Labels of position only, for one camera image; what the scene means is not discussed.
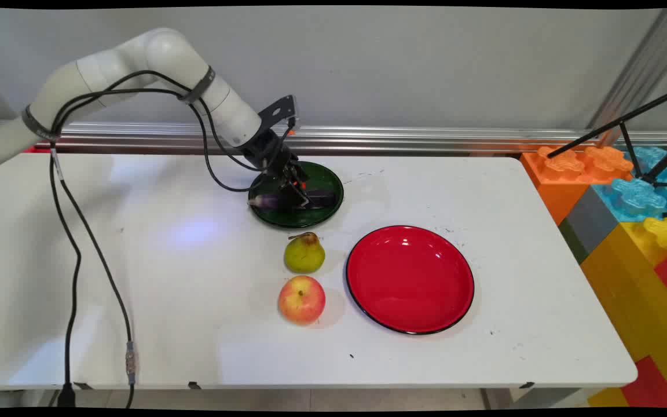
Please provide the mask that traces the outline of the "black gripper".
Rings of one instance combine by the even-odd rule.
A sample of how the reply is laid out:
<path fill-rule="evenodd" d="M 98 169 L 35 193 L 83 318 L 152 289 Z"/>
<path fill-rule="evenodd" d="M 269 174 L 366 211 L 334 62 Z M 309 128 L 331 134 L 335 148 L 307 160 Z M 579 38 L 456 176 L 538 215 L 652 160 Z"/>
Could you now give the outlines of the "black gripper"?
<path fill-rule="evenodd" d="M 273 130 L 265 130 L 254 139 L 243 145 L 243 156 L 248 161 L 247 169 L 257 171 L 265 176 L 280 178 L 280 207 L 286 210 L 310 208 L 310 198 L 306 192 L 309 175 L 300 167 L 299 159 L 285 143 L 285 139 L 294 133 L 294 129 L 286 129 L 280 137 Z"/>

